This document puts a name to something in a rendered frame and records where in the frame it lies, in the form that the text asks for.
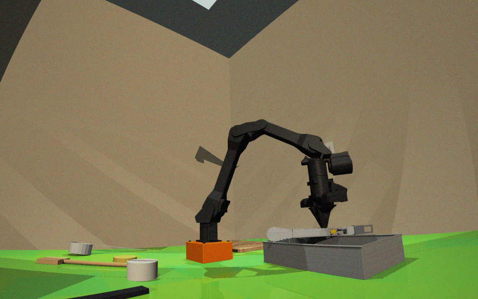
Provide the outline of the grey cylinder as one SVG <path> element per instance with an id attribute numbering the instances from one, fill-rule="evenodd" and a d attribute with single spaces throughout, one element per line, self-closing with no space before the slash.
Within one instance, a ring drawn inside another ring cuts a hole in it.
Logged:
<path id="1" fill-rule="evenodd" d="M 134 259 L 127 261 L 127 280 L 149 281 L 158 277 L 158 260 Z"/>

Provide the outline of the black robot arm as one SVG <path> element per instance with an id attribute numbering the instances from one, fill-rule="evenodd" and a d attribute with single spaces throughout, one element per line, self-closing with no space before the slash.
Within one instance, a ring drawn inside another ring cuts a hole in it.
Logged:
<path id="1" fill-rule="evenodd" d="M 305 154 L 301 165 L 307 165 L 309 178 L 327 175 L 326 163 L 328 163 L 328 170 L 333 176 L 353 172 L 352 159 L 349 153 L 346 151 L 332 154 L 332 151 L 324 145 L 322 139 L 316 135 L 297 134 L 262 119 L 235 125 L 231 127 L 228 134 L 228 150 L 215 188 L 207 196 L 202 209 L 194 216 L 197 223 L 200 223 L 200 240 L 196 240 L 196 242 L 222 242 L 222 240 L 217 239 L 217 223 L 220 222 L 224 213 L 227 213 L 227 208 L 231 202 L 227 200 L 227 191 L 237 162 L 247 144 L 261 135 L 268 135 L 290 144 Z M 310 158 L 307 158 L 307 156 Z"/>

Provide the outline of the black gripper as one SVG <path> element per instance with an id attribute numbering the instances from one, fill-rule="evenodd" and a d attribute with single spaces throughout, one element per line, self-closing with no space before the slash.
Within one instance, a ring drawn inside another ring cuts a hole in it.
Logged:
<path id="1" fill-rule="evenodd" d="M 330 182 L 327 175 L 310 177 L 307 185 L 310 186 L 311 195 L 300 201 L 300 207 L 309 207 L 321 228 L 328 227 L 331 210 L 337 206 L 334 202 L 348 201 L 344 191 L 330 192 Z"/>

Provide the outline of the yellow flat round disc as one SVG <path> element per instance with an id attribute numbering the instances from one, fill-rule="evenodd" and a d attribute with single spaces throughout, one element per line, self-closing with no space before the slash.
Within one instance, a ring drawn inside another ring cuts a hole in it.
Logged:
<path id="1" fill-rule="evenodd" d="M 114 262 L 127 262 L 128 260 L 134 260 L 137 259 L 137 256 L 135 255 L 119 255 L 119 256 L 114 256 L 113 261 Z"/>

